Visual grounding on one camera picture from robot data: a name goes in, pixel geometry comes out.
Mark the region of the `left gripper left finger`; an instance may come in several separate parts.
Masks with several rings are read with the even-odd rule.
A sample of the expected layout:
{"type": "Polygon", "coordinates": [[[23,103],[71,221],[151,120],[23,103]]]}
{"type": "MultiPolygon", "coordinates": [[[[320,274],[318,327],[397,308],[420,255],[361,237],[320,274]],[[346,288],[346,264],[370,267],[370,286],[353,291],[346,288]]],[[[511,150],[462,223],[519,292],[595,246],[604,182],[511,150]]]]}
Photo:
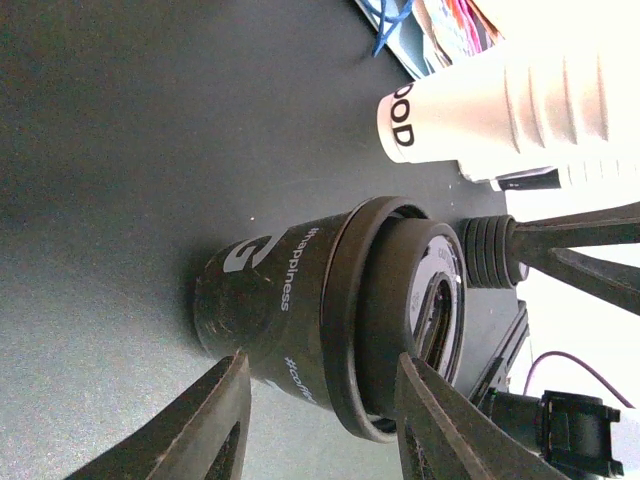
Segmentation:
{"type": "Polygon", "coordinates": [[[226,356],[71,479],[239,479],[251,414],[244,352],[226,356]]]}

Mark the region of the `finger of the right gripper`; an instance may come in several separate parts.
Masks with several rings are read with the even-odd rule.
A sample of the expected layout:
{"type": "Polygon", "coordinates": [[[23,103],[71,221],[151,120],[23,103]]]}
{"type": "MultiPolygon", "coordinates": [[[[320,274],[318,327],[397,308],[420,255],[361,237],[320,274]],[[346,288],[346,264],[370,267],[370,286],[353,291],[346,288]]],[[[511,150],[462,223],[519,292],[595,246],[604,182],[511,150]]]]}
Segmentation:
{"type": "Polygon", "coordinates": [[[639,268],[594,258],[568,248],[525,256],[521,263],[589,295],[639,314],[639,268]]]}
{"type": "Polygon", "coordinates": [[[555,218],[516,222],[507,240],[509,252],[524,263],[552,250],[637,244],[639,203],[555,218]]]}

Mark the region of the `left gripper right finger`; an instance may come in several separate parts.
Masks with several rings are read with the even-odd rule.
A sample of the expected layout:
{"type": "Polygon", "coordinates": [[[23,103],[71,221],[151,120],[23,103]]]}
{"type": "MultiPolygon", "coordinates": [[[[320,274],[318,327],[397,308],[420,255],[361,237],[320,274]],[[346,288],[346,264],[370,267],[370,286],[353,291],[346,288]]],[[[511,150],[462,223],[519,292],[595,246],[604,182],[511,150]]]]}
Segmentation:
{"type": "Polygon", "coordinates": [[[419,358],[398,358],[395,405],[405,479],[564,479],[419,358]]]}

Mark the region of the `black plastic cup lid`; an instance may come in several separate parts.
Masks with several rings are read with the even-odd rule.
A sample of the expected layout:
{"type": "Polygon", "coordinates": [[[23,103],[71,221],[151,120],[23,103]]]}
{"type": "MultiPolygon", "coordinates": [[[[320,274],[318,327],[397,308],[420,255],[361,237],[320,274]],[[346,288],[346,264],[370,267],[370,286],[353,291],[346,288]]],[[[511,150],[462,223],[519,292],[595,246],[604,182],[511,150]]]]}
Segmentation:
{"type": "Polygon", "coordinates": [[[320,335],[333,410],[356,437],[395,437],[398,358],[425,361],[448,383],[461,364],[466,267],[454,230],[404,197],[359,205],[327,272],[320,335]]]}

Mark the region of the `single black paper cup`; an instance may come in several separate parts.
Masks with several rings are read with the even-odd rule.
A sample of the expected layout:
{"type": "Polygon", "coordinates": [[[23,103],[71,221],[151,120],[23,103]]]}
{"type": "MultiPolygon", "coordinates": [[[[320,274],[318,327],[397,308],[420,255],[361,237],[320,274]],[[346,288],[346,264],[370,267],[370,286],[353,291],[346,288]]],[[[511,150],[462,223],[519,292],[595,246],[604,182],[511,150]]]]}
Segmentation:
{"type": "Polygon", "coordinates": [[[196,282],[194,324],[216,358],[243,351],[252,378],[331,406],[320,338],[329,267],[349,212],[236,242],[196,282]]]}

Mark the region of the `right black lid stack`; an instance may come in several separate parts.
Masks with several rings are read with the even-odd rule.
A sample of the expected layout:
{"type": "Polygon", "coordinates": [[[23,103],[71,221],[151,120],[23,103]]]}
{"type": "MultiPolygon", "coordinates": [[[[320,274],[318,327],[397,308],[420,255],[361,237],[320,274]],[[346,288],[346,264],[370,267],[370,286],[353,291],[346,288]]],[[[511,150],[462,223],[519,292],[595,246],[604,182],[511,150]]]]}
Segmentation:
{"type": "Polygon", "coordinates": [[[507,242],[515,228],[511,215],[462,221],[462,247],[471,288],[514,289],[527,279],[529,267],[509,256],[507,242]]]}

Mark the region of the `white paper cup stack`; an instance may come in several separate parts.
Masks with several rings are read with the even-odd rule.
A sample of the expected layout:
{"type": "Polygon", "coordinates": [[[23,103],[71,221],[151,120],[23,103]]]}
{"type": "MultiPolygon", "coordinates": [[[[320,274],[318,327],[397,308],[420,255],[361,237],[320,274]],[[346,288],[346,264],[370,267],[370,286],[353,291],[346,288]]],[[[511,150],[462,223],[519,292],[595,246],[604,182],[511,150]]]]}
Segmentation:
{"type": "Polygon", "coordinates": [[[473,182],[620,178],[639,168],[639,68],[612,39],[504,42],[384,97],[377,129],[393,162],[456,161],[473,182]]]}

